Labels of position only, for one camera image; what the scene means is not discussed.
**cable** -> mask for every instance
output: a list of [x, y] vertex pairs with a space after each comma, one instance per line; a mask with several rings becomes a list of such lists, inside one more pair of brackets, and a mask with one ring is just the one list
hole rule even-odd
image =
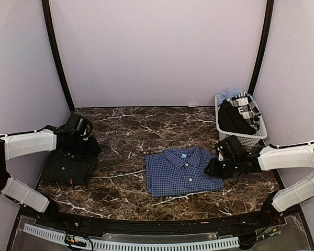
[[35, 133], [35, 132], [40, 132], [44, 129], [46, 129], [47, 126], [43, 127], [42, 129], [36, 130], [36, 131], [26, 131], [26, 132], [14, 132], [14, 133], [10, 133], [10, 134], [2, 134], [0, 135], [0, 138], [2, 137], [6, 137], [6, 136], [14, 136], [14, 135], [20, 135], [20, 134], [25, 134], [25, 133]]
[[242, 173], [239, 173], [236, 180], [234, 182], [232, 182], [230, 179], [226, 179], [226, 182], [228, 182], [229, 184], [231, 184], [232, 186], [235, 186], [238, 182], [239, 182], [239, 178], [241, 176]]
[[68, 244], [68, 247], [66, 246], [67, 249], [71, 250], [71, 251], [82, 251], [86, 248], [87, 244], [81, 241], [77, 241], [75, 239], [75, 235], [71, 237], [69, 237], [67, 234], [65, 235], [65, 241], [66, 244]]
[[253, 239], [256, 239], [258, 236], [260, 236], [262, 233], [264, 233], [266, 230], [269, 229], [269, 227], [271, 227], [271, 225], [274, 223], [275, 219], [269, 224], [269, 226], [267, 228], [265, 228], [264, 230], [260, 231], [258, 234], [256, 234], [255, 237], [243, 242], [243, 243], [240, 243], [240, 245], [244, 245], [244, 244], [247, 244], [248, 242], [252, 241]]
[[290, 147], [294, 147], [294, 146], [303, 146], [303, 145], [308, 145], [308, 144], [314, 144], [314, 141], [307, 142], [307, 143], [295, 144], [295, 145], [280, 145], [280, 146], [276, 146], [276, 145], [273, 145], [273, 144], [269, 144], [269, 146], [274, 148], [274, 149], [286, 149], [286, 148], [290, 148]]
[[279, 232], [277, 232], [277, 229], [273, 229], [273, 231], [270, 231], [269, 233], [262, 235], [262, 237], [260, 239], [254, 241], [254, 242], [243, 244], [243, 245], [244, 246], [250, 246], [250, 245], [252, 246], [252, 245], [254, 245], [254, 244], [256, 244], [256, 243], [258, 243], [260, 241], [263, 241], [265, 239], [271, 238], [271, 237], [273, 237], [273, 236], [275, 236], [277, 234], [279, 234]]
[[79, 232], [79, 231], [76, 231], [76, 230], [73, 230], [73, 229], [69, 229], [69, 225], [68, 223], [66, 222], [66, 226], [68, 227], [68, 229], [64, 228], [64, 227], [60, 227], [60, 226], [56, 226], [54, 224], [52, 224], [51, 222], [47, 221], [46, 219], [44, 218], [41, 218], [43, 221], [45, 221], [46, 223], [48, 223], [49, 225], [53, 226], [55, 229], [58, 229], [58, 230], [63, 230], [65, 232], [65, 237], [67, 237], [68, 235], [68, 231], [71, 231], [71, 232], [74, 232], [74, 233], [77, 233], [78, 236], [84, 238], [85, 240], [87, 240], [90, 244], [91, 244], [91, 251], [94, 250], [94, 245], [93, 245], [93, 242], [91, 241], [91, 239], [86, 236], [85, 234]]
[[[278, 219], [278, 221], [279, 221], [279, 226], [281, 226], [282, 225], [282, 221], [281, 221], [281, 219], [280, 219], [280, 217], [278, 217], [277, 218]], [[237, 225], [252, 225], [252, 226], [254, 226], [254, 225], [258, 225], [260, 222], [254, 222], [254, 223], [246, 223], [246, 222], [240, 222], [240, 223], [237, 223]]]

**white cable tray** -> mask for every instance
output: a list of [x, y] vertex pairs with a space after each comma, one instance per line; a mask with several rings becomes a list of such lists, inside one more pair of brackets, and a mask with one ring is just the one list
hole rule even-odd
[[[37, 236], [47, 241], [65, 245], [65, 233], [63, 231], [54, 231], [44, 229], [41, 226], [25, 224], [23, 229], [25, 233]], [[122, 243], [108, 242], [99, 239], [90, 238], [94, 245], [94, 250], [108, 251], [211, 251], [223, 250], [227, 248], [239, 247], [239, 238], [231, 237], [217, 239], [206, 242], [176, 243], [176, 244], [140, 244], [140, 243]], [[87, 242], [82, 237], [76, 237], [76, 240]], [[87, 243], [85, 250], [91, 250], [91, 244]]]

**plaid shirt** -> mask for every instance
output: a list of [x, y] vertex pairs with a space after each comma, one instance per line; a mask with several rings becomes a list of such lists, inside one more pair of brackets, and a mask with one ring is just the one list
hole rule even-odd
[[148, 192], [152, 197], [165, 197], [221, 189], [221, 178], [204, 173], [213, 157], [210, 150], [197, 147], [146, 155]]
[[243, 92], [235, 97], [228, 98], [232, 106], [237, 107], [240, 115], [251, 125], [252, 128], [259, 130], [261, 127], [260, 111], [247, 92]]

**light blue clothing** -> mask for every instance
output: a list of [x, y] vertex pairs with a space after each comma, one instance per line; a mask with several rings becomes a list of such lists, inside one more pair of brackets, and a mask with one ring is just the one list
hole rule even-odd
[[219, 93], [219, 105], [221, 105], [225, 99], [235, 97], [241, 94], [242, 92], [243, 91], [238, 86], [234, 86], [233, 88], [229, 90], [224, 90], [220, 92]]

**black wire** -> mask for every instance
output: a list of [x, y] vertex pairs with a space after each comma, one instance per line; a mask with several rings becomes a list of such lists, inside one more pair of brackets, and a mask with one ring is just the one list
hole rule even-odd
[[254, 242], [251, 242], [251, 243], [246, 243], [246, 244], [244, 244], [244, 245], [245, 245], [245, 246], [254, 245], [254, 244], [256, 244], [256, 243], [258, 243], [258, 242], [260, 242], [260, 241], [263, 241], [263, 240], [265, 240], [265, 239], [271, 238], [271, 237], [273, 237], [273, 236], [276, 235], [276, 234], [275, 234], [275, 235], [271, 236], [271, 234], [272, 234], [272, 233], [267, 233], [267, 234], [264, 235], [264, 238], [262, 237], [262, 238], [258, 239], [257, 241], [254, 241]]
[[275, 222], [275, 219], [270, 223], [270, 225], [267, 228], [265, 228], [264, 230], [262, 230], [258, 234], [256, 234], [255, 237], [253, 237], [253, 238], [251, 238], [251, 239], [249, 239], [243, 243], [240, 243], [240, 245], [247, 245], [248, 242], [252, 241], [253, 239], [256, 239], [258, 236], [260, 236], [262, 233], [264, 233], [266, 230], [268, 230], [274, 222]]
[[90, 239], [88, 236], [86, 236], [85, 234], [83, 234], [83, 233], [81, 233], [81, 232], [79, 232], [79, 231], [73, 230], [73, 229], [66, 229], [66, 228], [64, 228], [64, 227], [56, 226], [56, 225], [52, 224], [51, 222], [45, 220], [44, 218], [42, 218], [42, 220], [45, 221], [46, 223], [48, 223], [49, 225], [53, 226], [55, 229], [65, 231], [65, 234], [66, 234], [66, 235], [68, 234], [68, 231], [77, 233], [80, 237], [82, 237], [82, 238], [84, 238], [85, 240], [89, 241], [89, 243], [91, 244], [91, 251], [94, 250], [93, 242], [92, 242], [91, 239]]
[[229, 184], [235, 186], [238, 182], [239, 182], [239, 178], [241, 176], [242, 173], [239, 173], [236, 180], [234, 182], [232, 182], [230, 179], [226, 179], [226, 182], [228, 182]]
[[[36, 130], [36, 132], [40, 132], [40, 131], [44, 130], [45, 128], [47, 128], [47, 126], [43, 127], [42, 129]], [[14, 133], [10, 133], [10, 134], [3, 134], [3, 135], [0, 135], [0, 138], [5, 137], [5, 136], [20, 135], [20, 134], [25, 134], [25, 133], [35, 133], [35, 131], [14, 132]]]
[[307, 143], [295, 144], [295, 145], [281, 145], [279, 147], [276, 145], [273, 145], [273, 144], [269, 144], [269, 146], [274, 148], [274, 149], [286, 149], [286, 148], [290, 148], [290, 147], [294, 147], [294, 146], [303, 146], [303, 145], [308, 145], [308, 144], [314, 144], [314, 141], [307, 142]]
[[66, 244], [68, 244], [68, 246], [66, 246], [66, 247], [68, 249], [70, 249], [71, 251], [82, 251], [82, 250], [84, 250], [83, 248], [73, 247], [70, 241], [68, 241], [68, 243], [66, 243]]

